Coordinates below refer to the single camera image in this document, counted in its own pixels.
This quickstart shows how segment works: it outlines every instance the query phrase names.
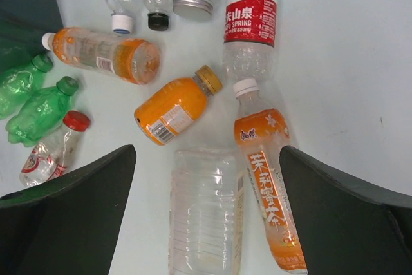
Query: white bottle cap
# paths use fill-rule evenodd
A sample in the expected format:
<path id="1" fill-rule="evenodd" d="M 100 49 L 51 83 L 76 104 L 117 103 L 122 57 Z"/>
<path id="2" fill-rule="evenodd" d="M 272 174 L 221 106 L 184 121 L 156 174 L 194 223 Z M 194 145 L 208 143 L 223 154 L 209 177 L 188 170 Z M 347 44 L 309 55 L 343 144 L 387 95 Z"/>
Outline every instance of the white bottle cap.
<path id="1" fill-rule="evenodd" d="M 46 48 L 49 51 L 53 49 L 53 47 L 49 45 L 49 38 L 54 37 L 54 35 L 55 33 L 48 32 L 48 33 L 45 33 L 41 38 L 41 44 L 43 44 L 44 48 Z"/>
<path id="2" fill-rule="evenodd" d="M 259 86 L 255 79 L 245 79 L 233 85 L 233 91 L 236 98 L 256 90 L 259 90 Z"/>
<path id="3" fill-rule="evenodd" d="M 111 15 L 111 29 L 115 33 L 128 35 L 133 30 L 133 19 L 123 14 Z"/>

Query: bottle cap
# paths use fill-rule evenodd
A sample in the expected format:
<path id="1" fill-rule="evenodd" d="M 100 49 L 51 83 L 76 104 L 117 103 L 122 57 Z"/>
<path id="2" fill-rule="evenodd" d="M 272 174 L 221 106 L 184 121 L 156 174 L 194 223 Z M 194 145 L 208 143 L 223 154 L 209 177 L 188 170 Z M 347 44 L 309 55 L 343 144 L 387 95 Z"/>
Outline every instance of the bottle cap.
<path id="1" fill-rule="evenodd" d="M 32 59 L 32 64 L 44 73 L 49 72 L 53 68 L 52 60 L 45 54 L 39 54 Z"/>
<path id="2" fill-rule="evenodd" d="M 218 76 L 208 66 L 201 67 L 196 71 L 196 75 L 205 83 L 206 87 L 211 91 L 212 95 L 219 92 L 223 88 L 223 84 Z"/>
<path id="3" fill-rule="evenodd" d="M 43 44 L 43 46 L 44 46 L 44 48 L 45 48 L 46 50 L 51 51 L 51 50 L 53 49 L 53 47 L 49 45 L 49 38 L 50 38 L 50 37 L 54 37 L 54 35 L 55 35 L 55 33 L 53 33 L 53 32 L 48 32 L 48 33 L 45 33 L 45 34 L 41 37 L 41 44 Z"/>
<path id="4" fill-rule="evenodd" d="M 149 13 L 149 28 L 157 32 L 169 29 L 169 16 L 163 13 Z"/>
<path id="5" fill-rule="evenodd" d="M 245 79 L 233 85 L 233 91 L 236 95 L 236 98 L 256 90 L 259 90 L 259 86 L 255 79 Z"/>
<path id="6" fill-rule="evenodd" d="M 208 0 L 173 0 L 173 12 L 186 19 L 204 22 L 212 18 L 213 6 Z"/>
<path id="7" fill-rule="evenodd" d="M 133 30 L 133 19 L 124 14 L 112 14 L 111 29 L 120 35 L 128 35 Z"/>
<path id="8" fill-rule="evenodd" d="M 73 96 L 79 89 L 79 84 L 75 79 L 71 77 L 63 77 L 59 82 L 56 83 L 57 88 L 67 96 Z"/>
<path id="9" fill-rule="evenodd" d="M 91 121 L 83 113 L 69 111 L 63 118 L 63 123 L 74 131 L 85 132 L 89 128 Z"/>

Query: red label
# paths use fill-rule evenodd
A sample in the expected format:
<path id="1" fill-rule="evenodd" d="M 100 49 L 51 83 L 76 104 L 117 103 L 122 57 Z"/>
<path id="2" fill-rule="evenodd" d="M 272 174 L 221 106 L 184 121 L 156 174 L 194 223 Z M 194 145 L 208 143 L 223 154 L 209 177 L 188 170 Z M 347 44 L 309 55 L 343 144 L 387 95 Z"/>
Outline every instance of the red label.
<path id="1" fill-rule="evenodd" d="M 225 42 L 275 46 L 277 5 L 273 0 L 240 0 L 227 6 Z"/>

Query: yellow bottle cap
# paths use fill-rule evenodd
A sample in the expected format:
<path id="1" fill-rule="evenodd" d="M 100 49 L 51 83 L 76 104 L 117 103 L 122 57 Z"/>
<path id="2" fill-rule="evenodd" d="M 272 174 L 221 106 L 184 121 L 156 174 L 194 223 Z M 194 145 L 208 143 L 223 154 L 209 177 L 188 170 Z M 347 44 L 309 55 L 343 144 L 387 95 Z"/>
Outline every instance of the yellow bottle cap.
<path id="1" fill-rule="evenodd" d="M 196 71 L 196 75 L 205 83 L 206 87 L 211 91 L 212 95 L 219 92 L 223 88 L 223 84 L 218 76 L 208 66 L 201 67 Z"/>

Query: jar lid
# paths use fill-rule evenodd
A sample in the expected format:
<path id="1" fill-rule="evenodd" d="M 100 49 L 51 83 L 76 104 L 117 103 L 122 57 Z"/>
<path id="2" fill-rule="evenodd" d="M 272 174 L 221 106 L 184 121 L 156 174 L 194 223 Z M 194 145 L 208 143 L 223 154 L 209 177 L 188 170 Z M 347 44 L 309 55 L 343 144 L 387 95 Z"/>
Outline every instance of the jar lid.
<path id="1" fill-rule="evenodd" d="M 70 129 L 85 132 L 90 126 L 90 119 L 78 111 L 69 111 L 63 119 L 63 123 Z"/>
<path id="2" fill-rule="evenodd" d="M 212 95 L 219 92 L 223 88 L 223 84 L 218 76 L 208 66 L 201 67 L 196 71 L 196 75 L 205 83 L 206 87 L 211 91 Z"/>
<path id="3" fill-rule="evenodd" d="M 186 19 L 210 21 L 213 5 L 209 0 L 173 0 L 173 12 Z"/>

